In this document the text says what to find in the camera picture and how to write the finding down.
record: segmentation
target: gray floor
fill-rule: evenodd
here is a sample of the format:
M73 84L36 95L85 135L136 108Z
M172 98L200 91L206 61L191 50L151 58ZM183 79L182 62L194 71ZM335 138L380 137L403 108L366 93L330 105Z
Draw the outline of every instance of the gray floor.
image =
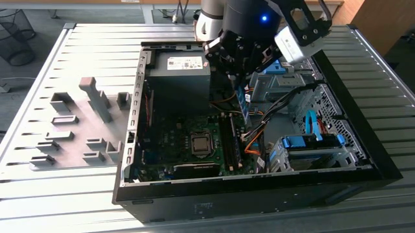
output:
M25 15L37 33L29 40L29 45L36 53L36 60L23 66L12 67L0 59L0 79L7 77L36 77L47 59L48 53L55 44L56 38L65 23L144 23L140 10L59 10L59 19L51 19L47 10L25 10ZM171 23L168 18L163 18L159 11L153 11L156 23ZM192 21L192 12L186 18ZM412 66L415 61L415 44L399 41L386 56L388 62L399 63L396 67L398 75L407 85L415 90L415 79ZM28 79L7 80L12 90L7 94L0 94L0 130L7 130L31 88L32 81Z

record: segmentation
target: white sticker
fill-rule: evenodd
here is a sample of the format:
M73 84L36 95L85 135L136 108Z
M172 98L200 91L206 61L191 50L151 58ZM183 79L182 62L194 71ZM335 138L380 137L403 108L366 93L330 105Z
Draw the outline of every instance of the white sticker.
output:
M170 57L167 69L203 69L202 57Z
M264 168L264 166L266 166L266 161L264 161L260 157L258 157L256 162L258 162L258 164L262 166L262 168Z
M251 103L251 95L246 94L246 101Z

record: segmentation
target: computer case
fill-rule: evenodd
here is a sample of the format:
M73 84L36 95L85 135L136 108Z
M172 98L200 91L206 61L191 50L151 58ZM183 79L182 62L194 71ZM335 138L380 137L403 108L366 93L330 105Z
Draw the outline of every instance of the computer case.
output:
M198 69L187 67L166 69L171 57L200 57L195 64L202 67ZM284 135L304 133L300 123L303 116L295 119L296 116L292 113L303 113L308 108L322 112L327 111L322 113L326 121L332 121L332 124L336 124L332 129L348 141L354 159L350 166L307 170L291 169L258 174L247 172L234 176L178 180L170 180L163 176L163 180L144 181L139 177L139 166L145 158L141 147L152 139L141 138L140 130L155 127L157 124L153 120L155 116L152 116L163 112L160 110L163 104L156 100L157 92L163 92L164 100L168 99L168 95L176 95L166 104L166 108L170 108L168 112L176 110L186 112L192 108L198 109L200 105L208 105L210 89L227 85L227 80L208 79L215 73L215 68L210 67L204 58L202 43L143 43L125 146L116 171L113 204L121 205L143 223L203 219L334 205L358 193L380 188L399 180L400 172L324 52L318 52L306 62L312 69L312 76L318 80L318 87L294 98L292 104L287 107L288 110L279 114L274 123L267 126L271 130L266 133L266 141L276 143ZM262 75L252 77L252 86L255 83L259 85L260 81L258 80L263 80ZM191 77L190 83L187 83L186 77ZM168 83L175 80L179 82L170 85ZM191 93L183 91L187 88L192 88ZM327 101L319 103L320 105L316 107L318 98L324 99L323 95L326 95ZM171 108L175 101L179 102L175 104L178 108ZM250 107L258 111L262 104L260 101L258 104L252 101ZM196 115L202 112L203 114L216 113L215 109L206 108L200 109Z

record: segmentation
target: wire mesh trash can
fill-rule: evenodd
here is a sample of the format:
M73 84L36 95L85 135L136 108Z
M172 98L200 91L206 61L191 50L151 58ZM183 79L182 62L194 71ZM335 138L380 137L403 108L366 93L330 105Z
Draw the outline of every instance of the wire mesh trash can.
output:
M0 57L16 67L27 65L35 59L35 52L13 23L0 22Z
M16 24L27 40L36 36L32 25L21 9L0 9L0 23Z

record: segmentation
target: power supply label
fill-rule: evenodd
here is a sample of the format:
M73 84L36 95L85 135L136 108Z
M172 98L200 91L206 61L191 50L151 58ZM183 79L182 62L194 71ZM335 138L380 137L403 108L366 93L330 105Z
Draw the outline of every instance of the power supply label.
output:
M203 69L202 57L170 57L167 70Z

